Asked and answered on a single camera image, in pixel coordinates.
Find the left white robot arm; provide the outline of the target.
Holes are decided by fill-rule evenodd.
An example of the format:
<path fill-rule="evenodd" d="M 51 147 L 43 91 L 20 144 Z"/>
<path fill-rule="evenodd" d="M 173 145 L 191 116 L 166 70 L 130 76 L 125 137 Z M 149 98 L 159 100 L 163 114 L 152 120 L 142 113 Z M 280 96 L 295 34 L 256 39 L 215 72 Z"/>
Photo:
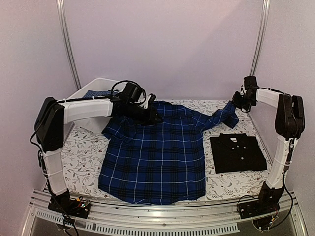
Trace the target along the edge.
<path fill-rule="evenodd" d="M 38 147 L 39 165 L 56 208 L 70 213 L 72 200 L 63 173 L 62 149 L 73 128 L 101 133 L 111 117 L 125 116 L 140 125 L 161 123 L 154 94 L 136 82 L 96 78 L 65 99 L 47 97 L 39 111 L 30 143 Z"/>

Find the blue plaid long sleeve shirt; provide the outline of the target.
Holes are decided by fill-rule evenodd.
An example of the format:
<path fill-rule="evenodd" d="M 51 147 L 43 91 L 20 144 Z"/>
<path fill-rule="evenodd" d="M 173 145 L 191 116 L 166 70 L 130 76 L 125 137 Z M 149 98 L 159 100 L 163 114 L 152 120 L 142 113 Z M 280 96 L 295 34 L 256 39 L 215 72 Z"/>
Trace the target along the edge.
<path fill-rule="evenodd" d="M 109 140 L 98 178 L 100 190 L 129 203 L 168 205 L 206 193 L 203 133 L 221 123 L 234 128 L 235 106 L 206 115 L 157 101 L 163 121 L 142 126 L 114 117 L 103 130 Z"/>

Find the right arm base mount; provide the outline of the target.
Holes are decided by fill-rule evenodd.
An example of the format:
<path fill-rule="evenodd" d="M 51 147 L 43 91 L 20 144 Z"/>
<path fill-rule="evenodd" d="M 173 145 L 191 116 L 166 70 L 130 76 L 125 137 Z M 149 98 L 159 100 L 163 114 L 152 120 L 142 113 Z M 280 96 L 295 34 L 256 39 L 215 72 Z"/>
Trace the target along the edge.
<path fill-rule="evenodd" d="M 255 218 L 252 223 L 254 227 L 263 232 L 269 231 L 279 218 L 279 196 L 268 197 L 266 202 L 250 195 L 242 196 L 237 202 L 237 212 L 241 219 Z"/>

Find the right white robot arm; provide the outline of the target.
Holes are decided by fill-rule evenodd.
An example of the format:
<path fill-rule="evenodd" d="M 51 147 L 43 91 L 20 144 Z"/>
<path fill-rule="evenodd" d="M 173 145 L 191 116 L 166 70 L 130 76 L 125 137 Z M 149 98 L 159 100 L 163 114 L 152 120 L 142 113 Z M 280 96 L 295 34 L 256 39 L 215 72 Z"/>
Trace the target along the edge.
<path fill-rule="evenodd" d="M 303 98 L 298 95 L 259 87 L 255 76 L 246 76 L 243 81 L 241 91 L 235 92 L 232 98 L 237 108 L 250 112 L 252 106 L 263 103 L 276 109 L 276 154 L 271 172 L 259 193 L 259 200 L 254 204 L 254 210 L 258 214 L 265 214 L 285 190 L 285 178 L 292 163 L 295 146 L 305 129 L 304 104 Z"/>

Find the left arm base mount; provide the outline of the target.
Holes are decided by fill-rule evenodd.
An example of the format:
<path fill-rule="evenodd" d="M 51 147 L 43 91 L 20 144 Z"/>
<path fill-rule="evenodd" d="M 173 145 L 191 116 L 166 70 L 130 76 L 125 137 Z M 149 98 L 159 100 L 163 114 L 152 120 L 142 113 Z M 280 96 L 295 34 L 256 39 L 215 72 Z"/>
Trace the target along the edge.
<path fill-rule="evenodd" d="M 78 197 L 71 199 L 68 195 L 52 196 L 48 209 L 68 216 L 87 219 L 90 213 L 91 201 Z"/>

